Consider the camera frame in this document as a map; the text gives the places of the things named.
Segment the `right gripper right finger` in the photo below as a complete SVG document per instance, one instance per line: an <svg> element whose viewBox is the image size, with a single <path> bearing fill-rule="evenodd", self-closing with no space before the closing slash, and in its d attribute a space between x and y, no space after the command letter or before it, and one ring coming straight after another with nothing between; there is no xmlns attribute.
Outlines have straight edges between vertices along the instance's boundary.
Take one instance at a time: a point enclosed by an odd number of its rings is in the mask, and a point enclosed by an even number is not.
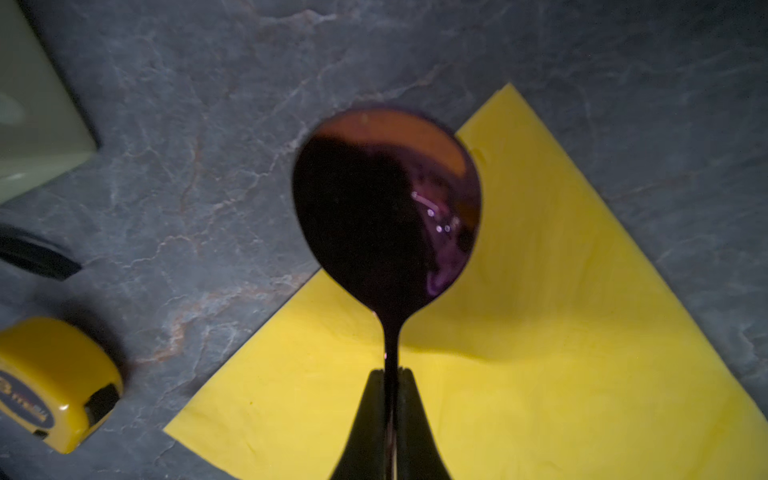
<svg viewBox="0 0 768 480"><path fill-rule="evenodd" d="M413 372L400 368L395 403L395 464L399 480L450 480Z"/></svg>

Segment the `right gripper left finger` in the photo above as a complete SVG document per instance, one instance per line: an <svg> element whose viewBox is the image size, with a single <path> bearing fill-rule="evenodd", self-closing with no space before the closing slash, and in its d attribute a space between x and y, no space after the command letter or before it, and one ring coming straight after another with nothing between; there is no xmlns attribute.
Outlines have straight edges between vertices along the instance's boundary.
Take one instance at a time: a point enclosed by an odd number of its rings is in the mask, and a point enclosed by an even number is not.
<svg viewBox="0 0 768 480"><path fill-rule="evenodd" d="M383 370L370 372L351 431L331 480L382 480L386 473L387 409Z"/></svg>

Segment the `yellow paper napkin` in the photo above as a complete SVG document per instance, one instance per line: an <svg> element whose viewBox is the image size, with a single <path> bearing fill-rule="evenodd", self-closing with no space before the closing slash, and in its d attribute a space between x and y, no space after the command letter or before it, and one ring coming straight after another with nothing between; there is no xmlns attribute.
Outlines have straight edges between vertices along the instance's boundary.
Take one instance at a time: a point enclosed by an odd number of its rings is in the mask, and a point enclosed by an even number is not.
<svg viewBox="0 0 768 480"><path fill-rule="evenodd" d="M455 479L763 479L767 421L523 97L459 130L480 237L401 335ZM166 426L239 479L326 479L378 321L315 274Z"/></svg>

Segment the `purple metal spoon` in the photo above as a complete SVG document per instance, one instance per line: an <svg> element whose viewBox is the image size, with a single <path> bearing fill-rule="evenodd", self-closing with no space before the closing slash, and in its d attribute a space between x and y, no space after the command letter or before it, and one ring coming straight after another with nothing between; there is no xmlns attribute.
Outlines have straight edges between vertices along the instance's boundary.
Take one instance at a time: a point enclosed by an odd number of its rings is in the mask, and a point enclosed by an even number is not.
<svg viewBox="0 0 768 480"><path fill-rule="evenodd" d="M402 108L357 107L309 134L292 195L316 260L382 326L384 398L393 410L404 324L471 258L482 212L478 170L441 123Z"/></svg>

